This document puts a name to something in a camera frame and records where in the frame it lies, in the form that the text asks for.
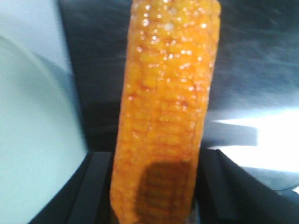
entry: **corn on the cob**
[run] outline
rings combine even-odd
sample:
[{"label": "corn on the cob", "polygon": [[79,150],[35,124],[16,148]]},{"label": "corn on the cob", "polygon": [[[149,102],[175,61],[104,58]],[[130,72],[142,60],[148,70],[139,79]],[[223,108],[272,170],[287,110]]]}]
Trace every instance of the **corn on the cob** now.
[{"label": "corn on the cob", "polygon": [[133,0],[111,205],[121,224],[183,224],[220,26],[217,0]]}]

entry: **white surface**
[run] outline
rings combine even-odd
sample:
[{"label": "white surface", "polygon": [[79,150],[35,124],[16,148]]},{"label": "white surface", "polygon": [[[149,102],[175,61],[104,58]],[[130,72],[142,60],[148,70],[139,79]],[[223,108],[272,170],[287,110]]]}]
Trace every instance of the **white surface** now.
[{"label": "white surface", "polygon": [[0,31],[71,73],[56,0],[0,0]]},{"label": "white surface", "polygon": [[299,110],[273,112],[268,116],[217,120],[257,129],[257,146],[225,146],[221,150],[240,166],[299,172]]},{"label": "white surface", "polygon": [[0,224],[25,224],[69,180],[86,148],[61,86],[1,33],[0,127]]}]

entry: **corn cob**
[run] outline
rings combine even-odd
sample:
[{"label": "corn cob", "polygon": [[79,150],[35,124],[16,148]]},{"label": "corn cob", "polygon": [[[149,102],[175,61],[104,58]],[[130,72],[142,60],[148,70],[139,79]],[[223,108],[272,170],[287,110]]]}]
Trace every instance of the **corn cob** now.
[{"label": "corn cob", "polygon": [[183,224],[219,38],[217,0],[133,0],[110,191],[121,224]]}]

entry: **yellow corn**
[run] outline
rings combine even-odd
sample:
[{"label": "yellow corn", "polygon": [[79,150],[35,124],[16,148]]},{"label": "yellow corn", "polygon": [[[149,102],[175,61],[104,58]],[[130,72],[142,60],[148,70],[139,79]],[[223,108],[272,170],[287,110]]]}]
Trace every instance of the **yellow corn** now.
[{"label": "yellow corn", "polygon": [[190,213],[220,10],[133,0],[110,193],[121,224],[183,224]]}]

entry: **white plate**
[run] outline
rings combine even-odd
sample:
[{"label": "white plate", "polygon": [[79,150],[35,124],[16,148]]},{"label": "white plate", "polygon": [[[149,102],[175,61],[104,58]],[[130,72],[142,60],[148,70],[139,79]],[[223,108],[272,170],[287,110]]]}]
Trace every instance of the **white plate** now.
[{"label": "white plate", "polygon": [[28,223],[86,152],[64,90],[38,58],[0,33],[0,224]]}]

